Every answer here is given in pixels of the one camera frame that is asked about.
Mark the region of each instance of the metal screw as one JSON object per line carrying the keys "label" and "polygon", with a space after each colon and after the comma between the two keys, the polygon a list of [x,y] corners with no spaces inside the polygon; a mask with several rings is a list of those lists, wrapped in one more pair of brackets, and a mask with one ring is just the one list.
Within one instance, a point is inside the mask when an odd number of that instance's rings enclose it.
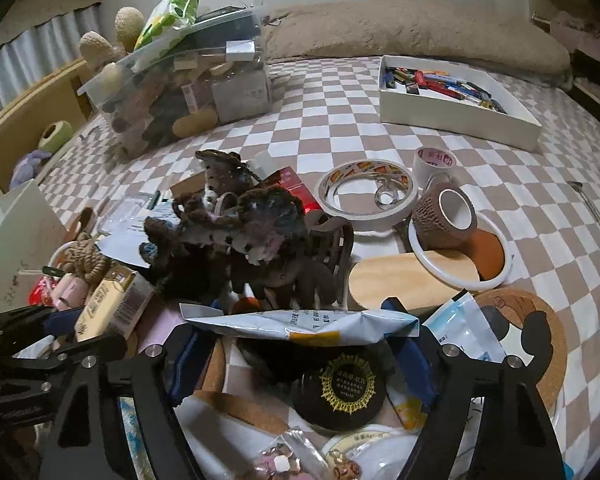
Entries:
{"label": "metal screw", "polygon": [[458,357],[460,349],[456,345],[446,344],[442,345],[442,353],[447,357]]}
{"label": "metal screw", "polygon": [[87,355],[87,357],[82,360],[82,366],[85,368],[92,368],[97,362],[98,358],[95,355]]}
{"label": "metal screw", "polygon": [[511,368],[522,368],[522,359],[517,355],[508,355],[505,361]]}
{"label": "metal screw", "polygon": [[144,353],[149,357],[158,357],[162,353],[162,345],[153,344],[144,349]]}

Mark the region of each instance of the green bag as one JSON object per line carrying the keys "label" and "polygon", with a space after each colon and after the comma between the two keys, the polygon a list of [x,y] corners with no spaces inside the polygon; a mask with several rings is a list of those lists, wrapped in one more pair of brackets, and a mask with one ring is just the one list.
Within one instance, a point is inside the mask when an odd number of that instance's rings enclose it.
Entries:
{"label": "green bag", "polygon": [[193,25],[200,0],[163,0],[155,6],[144,29],[138,36],[134,50],[148,45],[170,28]]}

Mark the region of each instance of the white cardboard box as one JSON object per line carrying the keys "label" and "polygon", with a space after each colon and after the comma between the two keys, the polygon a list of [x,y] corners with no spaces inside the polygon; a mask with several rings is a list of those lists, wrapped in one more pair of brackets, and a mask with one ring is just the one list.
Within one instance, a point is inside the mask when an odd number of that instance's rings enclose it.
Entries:
{"label": "white cardboard box", "polygon": [[[384,84],[386,66],[449,72],[453,77],[470,81],[485,89],[500,103],[507,114],[467,101],[458,101],[433,90],[421,90],[421,95],[414,95],[387,89]],[[378,86],[380,120],[383,123],[446,130],[493,140],[529,152],[536,149],[541,124],[509,91],[482,70],[433,59],[382,56]]]}
{"label": "white cardboard box", "polygon": [[42,269],[65,237],[66,228],[35,181],[0,197],[0,314],[29,304],[40,276],[18,271]]}

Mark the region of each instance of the brown tape roll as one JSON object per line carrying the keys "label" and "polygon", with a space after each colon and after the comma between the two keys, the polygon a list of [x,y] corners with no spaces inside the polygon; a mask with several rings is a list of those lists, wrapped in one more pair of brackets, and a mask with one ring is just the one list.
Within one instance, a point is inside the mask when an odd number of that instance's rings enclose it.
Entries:
{"label": "brown tape roll", "polygon": [[418,200],[412,218],[418,240],[427,251],[458,247],[478,225],[469,197],[449,183],[428,190]]}

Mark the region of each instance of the purple plush toy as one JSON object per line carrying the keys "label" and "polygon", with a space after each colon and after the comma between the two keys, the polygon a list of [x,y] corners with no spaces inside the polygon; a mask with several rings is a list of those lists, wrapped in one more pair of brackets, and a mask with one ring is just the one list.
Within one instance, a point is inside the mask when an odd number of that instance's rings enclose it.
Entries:
{"label": "purple plush toy", "polygon": [[33,150],[23,156],[16,164],[16,167],[13,168],[13,176],[11,177],[9,189],[18,187],[27,180],[34,178],[40,172],[42,161],[50,156],[50,152],[43,152],[42,150]]}

